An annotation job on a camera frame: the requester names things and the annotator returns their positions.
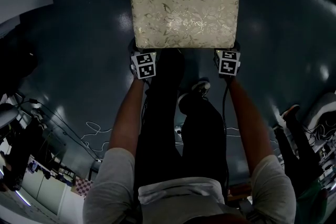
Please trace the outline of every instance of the dark blue floor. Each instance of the dark blue floor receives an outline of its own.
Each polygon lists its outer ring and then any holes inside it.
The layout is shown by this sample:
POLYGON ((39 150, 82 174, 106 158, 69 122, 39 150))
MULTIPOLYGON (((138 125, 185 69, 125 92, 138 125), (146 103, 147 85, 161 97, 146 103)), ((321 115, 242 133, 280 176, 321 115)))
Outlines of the dark blue floor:
MULTIPOLYGON (((301 118, 318 96, 334 91, 334 3, 239 0, 237 40, 242 63, 238 80, 270 127, 276 122, 272 106, 282 112, 299 103, 301 118)), ((57 108, 80 136, 92 133, 86 121, 100 124, 102 130, 112 127, 131 83, 127 51, 134 36, 130 0, 54 0, 51 6, 23 15, 22 28, 36 47, 39 66, 20 90, 57 108)), ((212 85, 208 98, 222 111, 225 82, 218 79, 213 51, 193 49, 186 58, 184 83, 196 79, 197 71, 199 77, 208 77, 212 85)), ((178 111, 176 124, 183 120, 178 111)), ((237 127, 229 95, 226 121, 228 127, 237 127)), ((92 164, 90 156, 62 131, 55 132, 67 143, 64 163, 85 176, 92 164)), ((228 134, 239 133, 228 130, 228 134)), ((100 149, 108 138, 109 134, 98 134, 88 139, 92 148, 100 149)), ((240 138, 228 137, 227 141, 230 183, 245 181, 248 170, 240 138)))

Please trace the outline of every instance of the checkered cloth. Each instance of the checkered cloth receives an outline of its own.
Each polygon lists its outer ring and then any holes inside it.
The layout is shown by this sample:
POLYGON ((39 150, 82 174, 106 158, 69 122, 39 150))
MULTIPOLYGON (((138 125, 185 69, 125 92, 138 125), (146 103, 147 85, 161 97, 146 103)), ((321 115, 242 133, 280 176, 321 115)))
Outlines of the checkered cloth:
POLYGON ((77 193, 80 196, 86 196, 93 184, 93 181, 82 179, 76 176, 76 190, 75 193, 77 193))

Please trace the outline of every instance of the fluorescent light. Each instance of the fluorescent light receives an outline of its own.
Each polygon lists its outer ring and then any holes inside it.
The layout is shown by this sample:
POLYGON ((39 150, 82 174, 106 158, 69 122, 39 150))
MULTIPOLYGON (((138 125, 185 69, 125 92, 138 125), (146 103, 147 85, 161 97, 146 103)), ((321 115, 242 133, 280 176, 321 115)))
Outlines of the fluorescent light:
POLYGON ((31 206, 30 203, 25 199, 25 197, 23 197, 20 192, 18 192, 17 190, 15 191, 18 196, 22 199, 22 201, 24 201, 28 206, 31 206))

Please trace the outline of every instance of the forearm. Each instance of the forearm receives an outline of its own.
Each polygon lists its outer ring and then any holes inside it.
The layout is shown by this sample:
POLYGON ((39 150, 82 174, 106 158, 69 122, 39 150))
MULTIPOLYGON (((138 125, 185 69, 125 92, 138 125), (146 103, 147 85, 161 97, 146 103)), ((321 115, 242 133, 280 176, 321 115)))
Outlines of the forearm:
POLYGON ((237 121, 250 174, 266 156, 273 154, 267 127, 245 90, 233 79, 230 86, 231 99, 236 111, 237 121))
POLYGON ((109 148, 124 148, 134 157, 140 130, 143 87, 142 80, 134 79, 118 111, 109 144, 109 148))

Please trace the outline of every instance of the person's right arm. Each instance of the person's right arm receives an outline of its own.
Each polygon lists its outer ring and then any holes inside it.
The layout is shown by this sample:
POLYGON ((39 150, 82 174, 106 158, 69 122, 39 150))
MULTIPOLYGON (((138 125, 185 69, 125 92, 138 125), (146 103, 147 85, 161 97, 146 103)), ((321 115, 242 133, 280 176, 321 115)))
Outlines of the person's right arm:
POLYGON ((254 222, 261 218, 272 223, 294 223, 296 212, 294 189, 273 154, 267 127, 236 79, 233 79, 229 89, 251 174, 254 211, 248 219, 254 222))

